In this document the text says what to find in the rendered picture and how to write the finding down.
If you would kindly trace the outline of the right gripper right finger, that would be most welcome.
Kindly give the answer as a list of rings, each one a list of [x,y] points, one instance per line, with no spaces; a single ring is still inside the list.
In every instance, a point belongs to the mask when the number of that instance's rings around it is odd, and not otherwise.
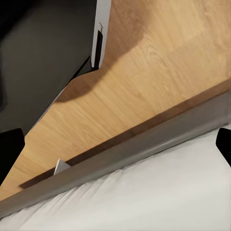
[[[219,129],[216,146],[231,166],[231,130],[225,128]]]

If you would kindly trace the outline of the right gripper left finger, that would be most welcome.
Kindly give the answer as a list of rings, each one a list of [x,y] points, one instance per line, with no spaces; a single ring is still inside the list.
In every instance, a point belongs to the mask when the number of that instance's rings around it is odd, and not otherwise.
[[[25,138],[21,128],[0,133],[0,185],[4,182],[24,147]]]

